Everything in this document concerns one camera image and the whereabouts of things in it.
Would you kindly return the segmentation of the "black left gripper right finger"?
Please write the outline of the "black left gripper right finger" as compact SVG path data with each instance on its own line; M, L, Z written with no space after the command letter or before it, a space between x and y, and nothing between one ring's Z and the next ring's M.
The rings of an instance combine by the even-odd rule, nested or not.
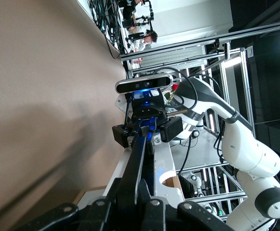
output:
M140 180L142 231L231 231L231 227L196 202L182 202L177 208L152 198L144 179Z

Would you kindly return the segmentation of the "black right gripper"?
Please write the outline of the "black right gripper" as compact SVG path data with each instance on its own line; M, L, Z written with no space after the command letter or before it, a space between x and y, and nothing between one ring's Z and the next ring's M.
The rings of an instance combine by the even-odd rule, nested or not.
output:
M131 122L112 127L114 139L122 147L135 148L139 145L142 134L140 126L144 119L149 119L148 154L154 154L154 146L172 141L183 131L181 117L165 119L165 102L160 89L127 93L126 101L126 121Z

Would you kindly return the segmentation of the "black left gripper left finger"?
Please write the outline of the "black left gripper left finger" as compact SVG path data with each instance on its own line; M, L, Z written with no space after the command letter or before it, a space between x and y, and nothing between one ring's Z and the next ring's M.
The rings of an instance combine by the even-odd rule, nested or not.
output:
M18 231L127 231L137 223L137 182L116 178L105 197L80 209L61 204Z

